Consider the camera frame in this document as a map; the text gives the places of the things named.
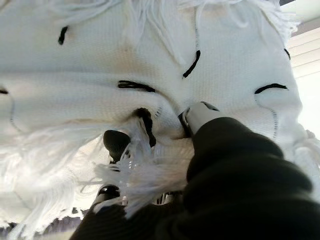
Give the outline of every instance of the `white knit sweater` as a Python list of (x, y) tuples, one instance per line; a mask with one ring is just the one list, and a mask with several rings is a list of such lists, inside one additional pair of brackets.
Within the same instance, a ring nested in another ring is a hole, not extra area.
[[(297, 122), (287, 20), (276, 0), (4, 1), (0, 227), (20, 223), (10, 239), (31, 238), (55, 218), (81, 216), (72, 209), (88, 209), (104, 182), (120, 187), (115, 201), (127, 200), (128, 217), (183, 189), (193, 147), (177, 116), (198, 101), (279, 144), (320, 199), (319, 144)], [(155, 92), (118, 88), (123, 80)], [(282, 88), (255, 94), (271, 84)], [(152, 149), (139, 108), (151, 113)], [(102, 144), (109, 129), (131, 136), (120, 173)]]

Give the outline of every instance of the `fringe tassel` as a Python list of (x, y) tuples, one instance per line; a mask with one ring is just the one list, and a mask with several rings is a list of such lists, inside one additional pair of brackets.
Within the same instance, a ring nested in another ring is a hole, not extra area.
[(320, 141), (307, 130), (307, 138), (294, 146), (294, 163), (308, 175), (313, 184), (313, 197), (320, 202)]
[(130, 218), (142, 207), (156, 201), (161, 194), (181, 191), (187, 184), (186, 172), (190, 159), (162, 156), (159, 154), (163, 148), (160, 143), (151, 149), (148, 136), (139, 125), (130, 135), (131, 143), (121, 160), (116, 164), (100, 165), (96, 172), (99, 178), (119, 187), (120, 197), (96, 205), (95, 213), (106, 206), (125, 204), (126, 217)]
[[(104, 123), (70, 123), (20, 135), (0, 146), (0, 206), (10, 203), (15, 209), (8, 196), (17, 199), (18, 194), (17, 211), (22, 201), (30, 209), (9, 234), (10, 240), (20, 235), (31, 239), (55, 218), (82, 216), (81, 212), (72, 214), (79, 190), (77, 177), (67, 165), (76, 168), (77, 163), (96, 161), (103, 148), (102, 134), (111, 128)], [(93, 140), (97, 144), (89, 155), (76, 155)], [(89, 193), (78, 194), (85, 197)]]
[[(284, 44), (288, 42), (291, 34), (298, 30), (297, 26), (299, 23), (291, 20), (294, 14), (282, 12), (278, 0), (178, 0), (178, 7), (180, 9), (185, 9), (207, 4), (227, 4), (227, 6), (230, 6), (242, 1), (247, 1), (261, 9), (266, 18), (279, 33)], [(231, 13), (230, 16), (239, 27), (246, 27), (247, 24), (238, 20), (233, 13)]]

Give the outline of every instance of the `white fringe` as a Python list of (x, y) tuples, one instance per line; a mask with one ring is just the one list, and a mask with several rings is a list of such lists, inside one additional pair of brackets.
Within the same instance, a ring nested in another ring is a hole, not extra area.
[(313, 184), (312, 196), (320, 203), (320, 141), (309, 130), (307, 139), (294, 146), (294, 163), (308, 175)]
[[(38, 3), (46, 11), (60, 16), (56, 24), (62, 28), (92, 19), (123, 1), (127, 19), (123, 35), (127, 43), (136, 48), (144, 33), (146, 22), (149, 22), (172, 57), (180, 65), (184, 65), (185, 60), (177, 48), (178, 43), (173, 38), (174, 29), (171, 29), (168, 23), (169, 9), (166, 8), (168, 0), (91, 0), (89, 2), (85, 0), (38, 0)], [(284, 44), (287, 43), (291, 34), (298, 30), (298, 23), (290, 20), (292, 14), (281, 12), (278, 0), (175, 0), (176, 14), (171, 17), (178, 17), (178, 9), (197, 8), (195, 25), (198, 31), (205, 5), (220, 4), (227, 7), (230, 17), (239, 27), (245, 28), (248, 23), (240, 20), (230, 9), (230, 5), (242, 1), (247, 1), (261, 9), (279, 33)]]
[[(230, 17), (234, 20), (239, 27), (245, 28), (248, 24), (246, 22), (241, 22), (235, 14), (230, 10), (230, 5), (240, 3), (242, 1), (247, 1), (254, 6), (257, 6), (264, 13), (265, 17), (271, 22), (273, 27), (279, 33), (284, 44), (287, 44), (292, 33), (298, 30), (297, 26), (299, 22), (292, 20), (293, 13), (284, 13), (281, 11), (279, 0), (178, 0), (179, 8), (204, 8), (207, 4), (220, 4), (225, 5), (229, 11)], [(197, 25), (200, 22), (200, 17), (197, 17)]]
[[(102, 150), (102, 134), (107, 129), (111, 127), (105, 123), (70, 123), (20, 135), (0, 146), (1, 208), (12, 206), (16, 194), (31, 205), (30, 214), (13, 229), (10, 240), (20, 234), (31, 239), (55, 218), (82, 216), (72, 214), (77, 178), (67, 165), (83, 162), (76, 153), (98, 138), (92, 152), (83, 156), (94, 161)], [(6, 219), (0, 222), (6, 225)]]
[(149, 139), (140, 127), (132, 132), (131, 143), (117, 164), (99, 166), (97, 175), (108, 183), (119, 187), (120, 197), (97, 204), (94, 212), (113, 204), (126, 204), (126, 217), (130, 218), (142, 207), (153, 203), (161, 194), (181, 191), (187, 184), (186, 173), (190, 159), (162, 155), (162, 145), (153, 149)]

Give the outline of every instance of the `knit fabric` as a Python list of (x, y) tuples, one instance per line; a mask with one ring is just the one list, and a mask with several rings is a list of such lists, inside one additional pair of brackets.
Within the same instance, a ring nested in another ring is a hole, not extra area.
[[(293, 26), (274, 0), (4, 1), (0, 226), (21, 223), (10, 239), (30, 238), (81, 215), (72, 208), (88, 209), (103, 182), (119, 186), (127, 217), (183, 189), (193, 146), (178, 115), (198, 101), (274, 140), (320, 199), (318, 141), (297, 122), (302, 105), (284, 51)], [(118, 88), (123, 80), (155, 92)], [(272, 84), (285, 88), (255, 94)], [(134, 116), (140, 108), (151, 114), (152, 149)], [(106, 130), (132, 139), (117, 173)]]

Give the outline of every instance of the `black jacket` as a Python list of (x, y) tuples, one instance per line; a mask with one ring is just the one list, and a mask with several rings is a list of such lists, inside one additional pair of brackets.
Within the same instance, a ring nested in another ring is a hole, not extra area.
[(312, 184), (275, 143), (228, 117), (192, 139), (182, 202), (149, 205), (129, 220), (122, 206), (90, 210), (71, 240), (320, 239)]

